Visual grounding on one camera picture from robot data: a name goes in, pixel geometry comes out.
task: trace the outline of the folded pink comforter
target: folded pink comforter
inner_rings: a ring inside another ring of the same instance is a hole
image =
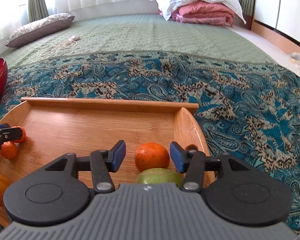
[[[228,22],[232,26],[234,15],[233,10],[221,3],[207,3],[197,0],[179,7],[172,13],[171,18],[179,22],[212,25],[224,25]]]

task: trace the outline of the green mango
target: green mango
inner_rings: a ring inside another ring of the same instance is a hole
[[[183,177],[180,173],[163,168],[153,168],[141,172],[136,179],[138,184],[157,184],[174,182],[178,187],[181,186]]]

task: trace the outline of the gray pillow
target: gray pillow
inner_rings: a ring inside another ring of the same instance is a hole
[[[72,24],[74,16],[67,13],[50,15],[26,24],[13,32],[5,43],[10,48],[19,48],[49,34],[61,31]]]

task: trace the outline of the teal paisley blanket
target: teal paisley blanket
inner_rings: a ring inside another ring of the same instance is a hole
[[[300,232],[300,78],[274,64],[165,51],[50,58],[9,70],[0,119],[21,97],[192,102],[211,155],[229,152],[286,184]]]

